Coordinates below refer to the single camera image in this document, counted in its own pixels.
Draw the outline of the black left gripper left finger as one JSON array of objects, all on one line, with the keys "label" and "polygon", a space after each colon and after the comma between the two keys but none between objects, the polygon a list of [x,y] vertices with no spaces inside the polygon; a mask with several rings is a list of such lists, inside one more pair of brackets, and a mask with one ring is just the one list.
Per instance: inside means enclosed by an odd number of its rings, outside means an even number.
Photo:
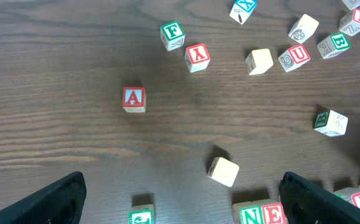
[{"label": "black left gripper left finger", "polygon": [[81,172],[72,172],[0,210],[0,224],[79,224],[86,199]]}]

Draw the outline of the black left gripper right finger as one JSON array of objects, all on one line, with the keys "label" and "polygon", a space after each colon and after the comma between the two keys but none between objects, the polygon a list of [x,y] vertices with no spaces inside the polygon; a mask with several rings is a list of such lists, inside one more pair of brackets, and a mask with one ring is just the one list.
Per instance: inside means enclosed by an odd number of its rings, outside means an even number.
[{"label": "black left gripper right finger", "polygon": [[360,208],[294,172],[284,174],[279,194],[289,224],[360,224]]}]

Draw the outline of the red E wooden block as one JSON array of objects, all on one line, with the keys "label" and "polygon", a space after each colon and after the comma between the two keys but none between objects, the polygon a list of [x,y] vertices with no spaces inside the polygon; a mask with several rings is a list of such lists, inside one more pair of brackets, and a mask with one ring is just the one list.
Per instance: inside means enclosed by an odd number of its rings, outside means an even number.
[{"label": "red E wooden block", "polygon": [[263,200],[261,209],[264,224],[287,224],[287,218],[280,202]]}]

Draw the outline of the green N wooden block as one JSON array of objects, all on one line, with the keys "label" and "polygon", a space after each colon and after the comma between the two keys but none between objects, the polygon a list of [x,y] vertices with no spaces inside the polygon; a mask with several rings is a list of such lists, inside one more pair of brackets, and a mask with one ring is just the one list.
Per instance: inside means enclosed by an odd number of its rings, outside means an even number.
[{"label": "green N wooden block", "polygon": [[263,224],[261,206],[264,200],[235,203],[232,206],[235,224]]}]

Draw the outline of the green J wooden block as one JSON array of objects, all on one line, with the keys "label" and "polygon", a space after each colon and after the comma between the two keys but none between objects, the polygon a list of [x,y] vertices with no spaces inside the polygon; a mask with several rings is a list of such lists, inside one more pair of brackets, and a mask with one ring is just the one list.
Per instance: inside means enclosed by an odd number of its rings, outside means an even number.
[{"label": "green J wooden block", "polygon": [[129,212],[129,224],[154,224],[155,209],[153,204],[137,205]]}]

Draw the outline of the yellow O side block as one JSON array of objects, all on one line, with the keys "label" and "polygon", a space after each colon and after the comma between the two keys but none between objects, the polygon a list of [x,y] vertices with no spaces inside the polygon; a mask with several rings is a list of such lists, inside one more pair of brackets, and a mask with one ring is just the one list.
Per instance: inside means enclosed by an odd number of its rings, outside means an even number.
[{"label": "yellow O side block", "polygon": [[313,123],[313,129],[329,137],[345,135],[348,117],[333,110],[318,113]]}]

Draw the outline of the yellow block lower left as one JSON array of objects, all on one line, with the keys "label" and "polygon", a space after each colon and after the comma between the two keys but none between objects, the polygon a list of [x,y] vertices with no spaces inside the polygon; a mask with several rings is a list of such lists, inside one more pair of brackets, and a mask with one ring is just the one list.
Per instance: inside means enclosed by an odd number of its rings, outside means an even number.
[{"label": "yellow block lower left", "polygon": [[213,180],[232,187],[239,172],[239,166],[223,157],[215,157],[207,175]]}]

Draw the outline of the red A wooden block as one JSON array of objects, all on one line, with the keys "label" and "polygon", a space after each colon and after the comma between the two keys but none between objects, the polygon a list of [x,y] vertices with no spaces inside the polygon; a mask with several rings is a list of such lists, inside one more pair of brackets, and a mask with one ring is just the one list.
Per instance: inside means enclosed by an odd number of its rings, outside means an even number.
[{"label": "red A wooden block", "polygon": [[144,87],[124,87],[122,107],[127,113],[146,112],[146,93]]}]

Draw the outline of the red U block upper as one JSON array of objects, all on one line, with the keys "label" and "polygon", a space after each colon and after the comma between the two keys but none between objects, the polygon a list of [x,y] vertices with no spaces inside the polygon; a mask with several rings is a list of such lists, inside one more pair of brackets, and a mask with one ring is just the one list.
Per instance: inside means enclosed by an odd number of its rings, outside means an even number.
[{"label": "red U block upper", "polygon": [[305,46],[298,44],[283,52],[278,60],[285,72],[291,72],[310,61],[311,57]]}]

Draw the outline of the yellow O top block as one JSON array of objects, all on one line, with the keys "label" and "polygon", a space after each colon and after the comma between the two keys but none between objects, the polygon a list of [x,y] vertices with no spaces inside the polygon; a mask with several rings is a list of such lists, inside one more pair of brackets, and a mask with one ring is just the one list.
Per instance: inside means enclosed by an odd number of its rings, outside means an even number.
[{"label": "yellow O top block", "polygon": [[269,49],[252,50],[245,63],[249,75],[263,74],[274,65]]}]

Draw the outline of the green B wooden block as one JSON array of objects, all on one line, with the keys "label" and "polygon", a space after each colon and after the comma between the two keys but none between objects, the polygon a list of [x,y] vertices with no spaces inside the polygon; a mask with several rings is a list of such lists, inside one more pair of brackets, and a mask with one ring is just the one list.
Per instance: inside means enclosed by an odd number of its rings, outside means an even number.
[{"label": "green B wooden block", "polygon": [[342,32],[331,34],[317,44],[317,49],[323,59],[336,57],[350,48],[351,44]]}]

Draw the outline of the yellow block centre top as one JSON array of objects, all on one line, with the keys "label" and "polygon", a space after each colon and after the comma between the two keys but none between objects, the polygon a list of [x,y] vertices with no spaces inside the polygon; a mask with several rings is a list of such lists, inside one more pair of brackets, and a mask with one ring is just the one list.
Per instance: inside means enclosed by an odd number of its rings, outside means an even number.
[{"label": "yellow block centre top", "polygon": [[318,26],[319,22],[316,19],[312,18],[308,14],[304,14],[292,26],[288,36],[299,44],[302,44],[315,33]]}]

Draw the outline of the red Y wooden block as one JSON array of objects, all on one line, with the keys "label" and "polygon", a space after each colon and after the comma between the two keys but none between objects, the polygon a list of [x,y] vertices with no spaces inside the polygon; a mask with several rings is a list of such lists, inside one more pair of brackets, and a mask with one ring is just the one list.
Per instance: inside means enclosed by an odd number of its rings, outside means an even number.
[{"label": "red Y wooden block", "polygon": [[185,62],[190,73],[206,69],[210,60],[210,54],[204,43],[186,48]]}]

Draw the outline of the green F wooden block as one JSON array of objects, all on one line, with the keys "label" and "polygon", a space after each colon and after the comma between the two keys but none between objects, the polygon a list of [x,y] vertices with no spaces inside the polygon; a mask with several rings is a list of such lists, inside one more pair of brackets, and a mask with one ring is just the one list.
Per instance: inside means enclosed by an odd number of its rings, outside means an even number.
[{"label": "green F wooden block", "polygon": [[183,46],[185,32],[178,21],[172,21],[160,27],[160,38],[167,51],[171,51]]}]

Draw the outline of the blue X wooden block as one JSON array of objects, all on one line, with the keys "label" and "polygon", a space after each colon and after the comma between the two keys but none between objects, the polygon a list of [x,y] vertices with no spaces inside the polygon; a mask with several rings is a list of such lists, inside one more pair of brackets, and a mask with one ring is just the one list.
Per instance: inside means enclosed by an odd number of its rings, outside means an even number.
[{"label": "blue X wooden block", "polygon": [[229,16],[240,24],[244,24],[258,4],[257,0],[235,0]]}]

